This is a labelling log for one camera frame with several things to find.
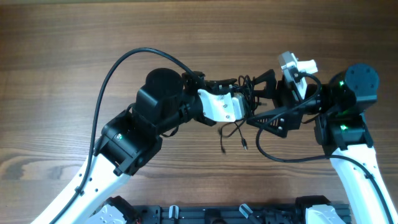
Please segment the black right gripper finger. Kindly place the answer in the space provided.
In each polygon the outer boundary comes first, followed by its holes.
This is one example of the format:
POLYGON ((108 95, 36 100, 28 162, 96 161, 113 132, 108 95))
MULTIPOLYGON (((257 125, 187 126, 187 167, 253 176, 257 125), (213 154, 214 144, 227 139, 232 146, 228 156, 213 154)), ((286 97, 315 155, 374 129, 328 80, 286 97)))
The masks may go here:
POLYGON ((302 113, 298 110, 289 110, 287 107, 259 113, 246 121, 248 125, 263 129, 281 138, 286 138, 288 131, 299 129, 301 122, 302 113))
POLYGON ((273 69, 264 72, 259 77, 253 77, 251 80, 251 84, 252 84, 252 92, 251 92, 252 98, 258 97, 270 100, 275 99, 277 81, 275 79, 275 71, 273 69), (254 87, 261 83, 265 83, 264 88, 262 90, 255 90, 254 87))

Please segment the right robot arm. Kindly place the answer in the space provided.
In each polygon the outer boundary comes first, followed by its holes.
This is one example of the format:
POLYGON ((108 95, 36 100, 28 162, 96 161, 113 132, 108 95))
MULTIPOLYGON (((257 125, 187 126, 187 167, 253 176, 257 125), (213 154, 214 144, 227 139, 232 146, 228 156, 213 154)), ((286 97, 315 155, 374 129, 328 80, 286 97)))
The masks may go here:
POLYGON ((397 212, 381 177, 365 111, 377 101, 379 75, 357 63, 327 84, 314 76, 315 64, 283 65, 283 79, 272 91, 274 110, 248 118, 260 132, 286 137, 312 115, 322 156, 291 159, 292 163, 328 159, 343 184, 358 223, 397 223, 397 212))

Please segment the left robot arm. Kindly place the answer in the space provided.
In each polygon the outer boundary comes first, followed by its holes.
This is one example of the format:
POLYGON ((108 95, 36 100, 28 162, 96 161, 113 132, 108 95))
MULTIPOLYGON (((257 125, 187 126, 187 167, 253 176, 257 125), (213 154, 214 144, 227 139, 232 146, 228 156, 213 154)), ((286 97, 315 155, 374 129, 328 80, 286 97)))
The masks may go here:
POLYGON ((135 103, 109 121, 71 182, 34 223, 84 223, 161 149, 166 132, 191 120, 207 126, 238 119, 236 79, 206 81, 202 72, 151 71, 135 103))

